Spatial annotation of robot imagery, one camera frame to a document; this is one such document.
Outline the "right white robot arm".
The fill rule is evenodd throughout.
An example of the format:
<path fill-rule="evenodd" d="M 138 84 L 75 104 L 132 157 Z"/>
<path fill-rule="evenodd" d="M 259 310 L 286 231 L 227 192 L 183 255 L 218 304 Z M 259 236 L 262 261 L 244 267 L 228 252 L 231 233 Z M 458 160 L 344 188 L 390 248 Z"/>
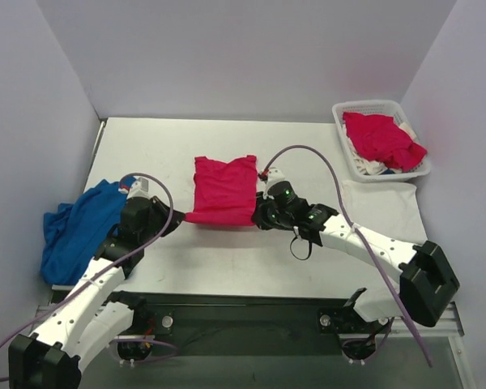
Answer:
<path fill-rule="evenodd" d="M 288 181 L 257 193 L 252 221 L 261 230 L 289 231 L 309 246 L 338 250 L 380 271 L 390 282 L 387 290 L 360 289 L 343 310 L 343 323 L 353 331 L 393 317 L 435 327 L 460 287 L 438 244 L 402 242 L 351 225 L 334 208 L 298 197 Z"/>

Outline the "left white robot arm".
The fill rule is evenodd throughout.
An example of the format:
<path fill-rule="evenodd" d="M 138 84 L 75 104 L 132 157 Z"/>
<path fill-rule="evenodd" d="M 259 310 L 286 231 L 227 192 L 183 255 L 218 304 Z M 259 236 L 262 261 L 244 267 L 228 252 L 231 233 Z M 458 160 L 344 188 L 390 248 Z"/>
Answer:
<path fill-rule="evenodd" d="M 156 237 L 185 220 L 157 197 L 127 199 L 121 219 L 99 245 L 65 300 L 28 335 L 8 348 L 11 388 L 76 388 L 84 370 L 121 333 L 143 341 L 154 325 L 146 300 L 114 289 L 130 276 Z"/>

